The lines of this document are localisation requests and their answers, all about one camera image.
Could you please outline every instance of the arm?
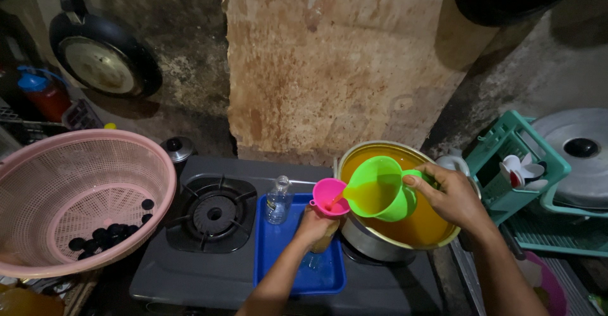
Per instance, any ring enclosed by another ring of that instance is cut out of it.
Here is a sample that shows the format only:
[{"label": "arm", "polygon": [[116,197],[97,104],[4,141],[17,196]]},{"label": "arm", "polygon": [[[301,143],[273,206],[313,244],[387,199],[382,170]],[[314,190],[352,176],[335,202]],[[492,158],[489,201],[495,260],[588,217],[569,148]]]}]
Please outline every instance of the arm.
[{"label": "arm", "polygon": [[471,235],[488,315],[548,316],[466,176],[431,163],[417,169],[435,177],[440,190],[412,175],[405,176],[403,182],[419,190],[439,216]]},{"label": "arm", "polygon": [[319,241],[334,221],[323,218],[310,206],[304,211],[300,227],[262,281],[247,297],[237,316],[281,316],[289,298],[295,274],[306,253]]}]

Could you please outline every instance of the blue bottle cap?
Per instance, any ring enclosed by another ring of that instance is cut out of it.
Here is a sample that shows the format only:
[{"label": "blue bottle cap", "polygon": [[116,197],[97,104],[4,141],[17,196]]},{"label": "blue bottle cap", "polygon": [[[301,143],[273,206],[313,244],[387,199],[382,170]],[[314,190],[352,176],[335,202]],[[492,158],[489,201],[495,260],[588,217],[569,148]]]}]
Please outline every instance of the blue bottle cap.
[{"label": "blue bottle cap", "polygon": [[41,92],[49,84],[49,79],[40,76],[23,73],[17,85],[26,93]]}]

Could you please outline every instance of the finger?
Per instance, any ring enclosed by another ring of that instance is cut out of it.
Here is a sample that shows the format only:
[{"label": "finger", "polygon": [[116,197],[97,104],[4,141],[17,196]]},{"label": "finger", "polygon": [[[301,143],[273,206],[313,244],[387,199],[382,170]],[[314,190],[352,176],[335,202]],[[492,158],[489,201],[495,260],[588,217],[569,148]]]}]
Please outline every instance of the finger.
[{"label": "finger", "polygon": [[430,163],[429,161],[422,165],[416,166],[414,169],[424,172],[425,174],[434,177],[435,181],[437,181],[437,183],[439,183],[441,185],[445,183],[447,174],[452,171],[452,170],[448,170],[444,167],[441,167],[437,164]]},{"label": "finger", "polygon": [[440,199],[443,193],[426,183],[422,178],[414,175],[405,175],[403,177],[403,183],[407,186],[418,190],[428,201],[434,199]]}]

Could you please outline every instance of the metal pot lid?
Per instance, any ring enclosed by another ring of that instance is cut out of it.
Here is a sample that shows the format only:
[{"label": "metal pot lid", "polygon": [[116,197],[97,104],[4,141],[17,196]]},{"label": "metal pot lid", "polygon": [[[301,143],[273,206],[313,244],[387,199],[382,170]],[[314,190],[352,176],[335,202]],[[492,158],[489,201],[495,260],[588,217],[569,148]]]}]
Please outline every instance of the metal pot lid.
[{"label": "metal pot lid", "polygon": [[572,166],[559,182],[558,199],[588,208],[608,206],[608,109],[564,110],[531,125]]},{"label": "metal pot lid", "polygon": [[185,136],[174,136],[161,143],[173,163],[186,160],[194,152],[194,143]]}]

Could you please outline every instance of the pot rim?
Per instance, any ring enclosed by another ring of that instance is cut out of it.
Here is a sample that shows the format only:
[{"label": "pot rim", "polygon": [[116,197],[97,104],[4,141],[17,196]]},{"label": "pot rim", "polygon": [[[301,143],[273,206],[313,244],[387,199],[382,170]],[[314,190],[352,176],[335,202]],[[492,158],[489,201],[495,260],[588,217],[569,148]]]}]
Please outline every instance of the pot rim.
[{"label": "pot rim", "polygon": [[[417,154],[418,156],[422,157],[423,159],[429,161],[430,163],[436,164],[435,161],[433,161],[432,159],[430,159],[430,157],[428,157],[427,155],[423,154],[419,150],[411,148],[410,146],[407,146],[407,145],[404,145],[404,144],[401,144],[401,143],[395,142],[395,141],[370,140],[370,141],[360,142],[359,144],[357,144],[357,145],[353,146],[352,148],[348,149],[348,151],[346,151],[346,153],[342,157],[340,157],[340,161],[339,161],[339,164],[338,164],[338,170],[334,172],[334,178],[335,179],[340,179],[340,174],[342,173],[342,166],[344,165],[346,158],[348,158],[355,150],[357,150],[357,149],[359,149],[359,148],[361,148],[363,146],[370,145],[370,144],[390,144],[390,145],[398,146],[398,147],[401,147],[401,148],[404,148],[406,150],[414,152],[415,154]],[[365,228],[366,231],[364,233],[366,233],[368,235],[374,235],[375,237],[378,237],[379,239],[381,239],[381,240],[383,240],[385,242],[388,242],[388,243],[391,243],[392,245],[395,245],[395,246],[398,246],[398,247],[402,247],[404,249],[409,249],[409,250],[434,250],[434,249],[438,249],[439,247],[443,247],[443,246],[449,244],[460,233],[460,227],[457,227],[457,226],[453,225],[454,229],[453,229],[452,233],[449,236],[447,236],[444,240],[442,240],[442,241],[440,241],[438,243],[432,244],[432,245],[422,245],[422,246],[413,247],[411,245],[408,245],[407,243],[403,243],[403,242],[392,240],[391,238],[380,234],[380,232],[376,231],[372,227],[366,226],[365,222],[363,222],[363,220],[361,219],[361,217],[358,216],[357,214],[354,214],[352,211],[350,211],[348,213],[348,216],[349,217],[353,216],[354,219],[356,219],[360,223],[360,225]]]}]

